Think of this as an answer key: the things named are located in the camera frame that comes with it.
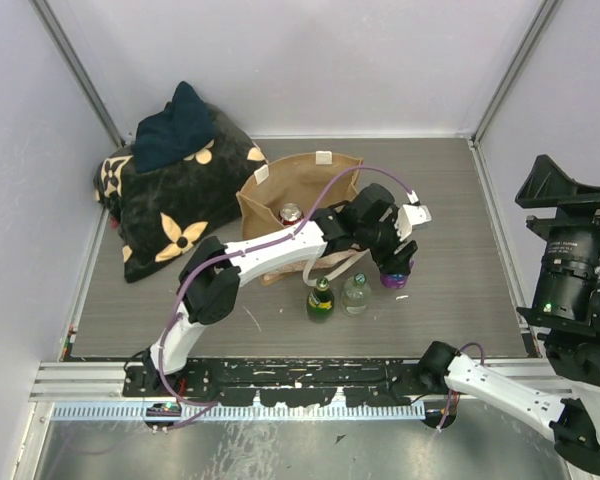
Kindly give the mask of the purple Fanta can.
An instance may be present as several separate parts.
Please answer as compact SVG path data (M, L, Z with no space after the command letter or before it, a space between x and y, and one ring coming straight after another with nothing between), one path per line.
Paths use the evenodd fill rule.
M403 289L409 280L409 274L386 274L382 273L380 275L381 284L387 288L392 290L401 290Z

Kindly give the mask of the clear glass Chang bottle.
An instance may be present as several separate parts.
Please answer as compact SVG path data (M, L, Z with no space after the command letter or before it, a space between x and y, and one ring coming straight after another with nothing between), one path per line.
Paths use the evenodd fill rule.
M371 297L371 287L364 273L349 277L341 292L341 307L348 315L361 315L365 312Z

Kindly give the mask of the green Perrier bottle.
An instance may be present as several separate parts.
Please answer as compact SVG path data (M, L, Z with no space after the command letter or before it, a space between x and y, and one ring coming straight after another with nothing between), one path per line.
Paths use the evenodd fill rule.
M307 296L305 308L308 318L316 323L329 319L334 312L335 296L326 277L316 281L315 286Z

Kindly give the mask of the tan canvas tote bag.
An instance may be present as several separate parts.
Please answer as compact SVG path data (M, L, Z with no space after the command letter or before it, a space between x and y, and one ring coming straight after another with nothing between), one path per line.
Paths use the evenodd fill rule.
M244 183L236 197L241 210L242 238L256 237L281 230L279 214L286 203L294 203L307 214L327 184L347 168L360 166L363 160L331 151L316 151L281 158L258 168ZM357 263L363 254L355 250L329 254L307 267L295 262L260 276L264 286L296 272L304 280L325 276L332 281Z

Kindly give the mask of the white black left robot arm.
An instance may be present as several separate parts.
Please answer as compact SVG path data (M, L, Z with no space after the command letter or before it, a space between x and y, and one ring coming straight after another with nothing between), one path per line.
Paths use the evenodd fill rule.
M273 233L240 242L204 239L179 276L167 326L143 356L145 385L158 396L174 393L205 328L233 311L239 289L252 280L350 249L370 253L382 274L408 275L417 250L411 234L430 220L416 194L398 206L385 187L372 183L354 199L317 208Z

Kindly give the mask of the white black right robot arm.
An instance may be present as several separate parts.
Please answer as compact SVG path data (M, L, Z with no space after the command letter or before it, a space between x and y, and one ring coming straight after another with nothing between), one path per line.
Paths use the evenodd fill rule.
M556 211L526 219L545 250L532 303L517 311L542 328L538 339L571 397L527 387L440 341L419 360L418 379L429 393L468 394L508 413L552 441L568 463L600 477L600 186L575 181L542 154L515 201Z

